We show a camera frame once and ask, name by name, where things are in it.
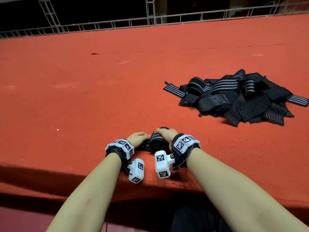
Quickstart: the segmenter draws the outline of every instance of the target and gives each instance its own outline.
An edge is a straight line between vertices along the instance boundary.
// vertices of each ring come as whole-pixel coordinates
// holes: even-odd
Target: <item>dark pants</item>
[[[171,232],[232,232],[216,210],[185,206],[176,210]]]

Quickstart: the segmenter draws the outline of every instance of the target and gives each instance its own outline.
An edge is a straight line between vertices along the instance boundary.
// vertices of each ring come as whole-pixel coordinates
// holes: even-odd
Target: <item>red tablecloth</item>
[[[309,97],[309,15],[71,33],[0,41],[0,192],[65,199],[106,144],[161,126],[194,135],[284,206],[309,208],[309,108],[285,125],[199,117],[164,81],[259,72]],[[201,192],[187,169],[159,179],[154,157],[139,184],[119,175],[114,201]]]

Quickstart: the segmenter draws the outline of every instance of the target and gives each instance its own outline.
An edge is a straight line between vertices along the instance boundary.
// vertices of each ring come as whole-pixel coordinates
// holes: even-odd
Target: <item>person's left hand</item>
[[[127,138],[134,148],[137,148],[146,139],[150,139],[150,135],[145,132],[133,133]]]

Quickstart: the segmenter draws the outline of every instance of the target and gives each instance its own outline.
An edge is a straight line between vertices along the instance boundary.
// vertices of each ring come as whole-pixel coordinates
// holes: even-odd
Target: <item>skin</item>
[[[170,144],[175,129],[157,129]],[[127,138],[136,148],[150,135],[139,132]],[[199,148],[187,159],[205,194],[233,232],[309,232],[309,227],[289,213],[266,191],[242,173]],[[73,191],[48,228],[48,232],[100,232],[111,201],[121,160],[109,154]]]

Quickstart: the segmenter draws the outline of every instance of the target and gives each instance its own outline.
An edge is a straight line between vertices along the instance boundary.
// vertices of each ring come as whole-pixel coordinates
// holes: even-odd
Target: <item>black and white square marker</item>
[[[167,171],[163,171],[163,172],[159,172],[160,177],[166,177],[168,176],[168,172]]]
[[[133,155],[133,149],[130,150],[129,154],[130,154],[130,158],[131,158],[131,156]]]
[[[127,150],[130,150],[131,149],[131,147],[130,147],[130,145],[127,143],[127,144],[125,144],[125,147],[127,148]]]
[[[184,143],[187,143],[187,142],[190,142],[191,139],[190,139],[189,137],[184,137],[184,138],[182,139],[182,141],[183,141]]]
[[[182,142],[179,142],[177,145],[176,145],[176,148],[178,150],[181,150],[183,148],[184,144]]]
[[[141,180],[141,179],[139,179],[139,178],[137,178],[137,177],[134,177],[134,178],[132,179],[132,181],[135,182],[135,183],[138,183],[140,180]]]
[[[142,163],[138,163],[138,166],[137,166],[139,169],[143,170],[144,169],[144,165]]]
[[[120,140],[118,143],[120,143],[120,144],[125,144],[126,142],[124,141],[124,140]]]
[[[157,162],[158,162],[158,161],[161,161],[161,160],[164,160],[164,155],[159,155],[159,156],[157,156]]]

